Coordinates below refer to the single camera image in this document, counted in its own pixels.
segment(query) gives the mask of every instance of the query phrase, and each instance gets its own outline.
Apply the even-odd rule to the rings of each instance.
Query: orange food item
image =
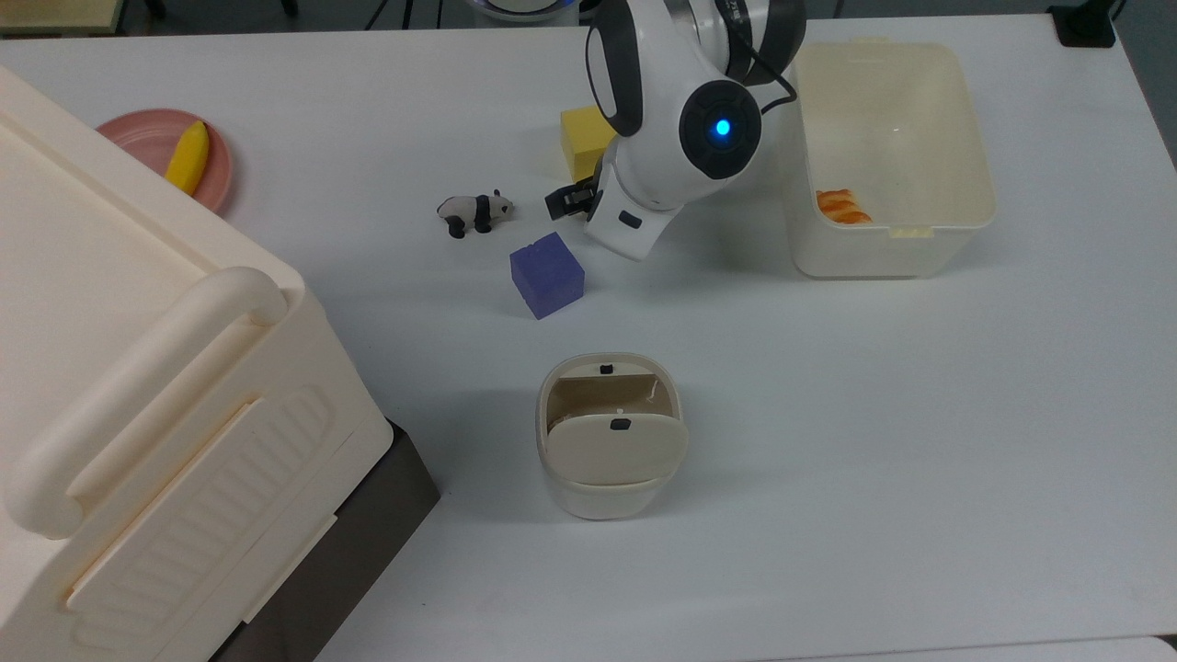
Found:
[[[858,206],[855,192],[850,188],[818,191],[817,206],[826,218],[834,223],[844,223],[846,225],[871,223],[871,217]]]

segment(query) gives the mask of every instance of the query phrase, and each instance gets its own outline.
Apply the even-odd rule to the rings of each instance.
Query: banana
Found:
[[[207,163],[208,130],[205,123],[194,121],[180,134],[180,141],[175,144],[175,152],[172,152],[172,161],[167,165],[167,174],[164,178],[191,196],[200,184]]]

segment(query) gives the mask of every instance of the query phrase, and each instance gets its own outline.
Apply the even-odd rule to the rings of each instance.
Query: white plastic storage box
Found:
[[[0,661],[198,662],[392,430],[301,278],[0,68]]]
[[[539,390],[536,444],[560,508],[585,519],[637,515],[686,457],[678,389],[644,356],[572,357]]]
[[[778,153],[799,270],[814,278],[926,277],[989,224],[993,185],[952,51],[807,44],[796,72],[802,121],[793,115]],[[872,223],[843,225],[822,213],[816,192],[843,188]]]

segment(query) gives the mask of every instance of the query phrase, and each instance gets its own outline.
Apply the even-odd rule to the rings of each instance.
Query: toy panda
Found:
[[[447,198],[438,207],[438,216],[450,225],[450,236],[461,239],[471,227],[478,232],[490,232],[491,221],[506,217],[512,208],[511,200],[499,194],[499,190],[496,188],[493,196]]]

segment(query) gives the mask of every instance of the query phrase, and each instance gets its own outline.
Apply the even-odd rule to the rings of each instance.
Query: pink plate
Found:
[[[198,120],[205,121],[184,111],[152,108],[117,117],[98,127],[98,132],[162,176],[172,161],[172,152],[180,141],[180,134]],[[205,121],[205,126],[208,127],[208,164],[192,197],[218,213],[228,197],[233,180],[233,158],[213,125]]]

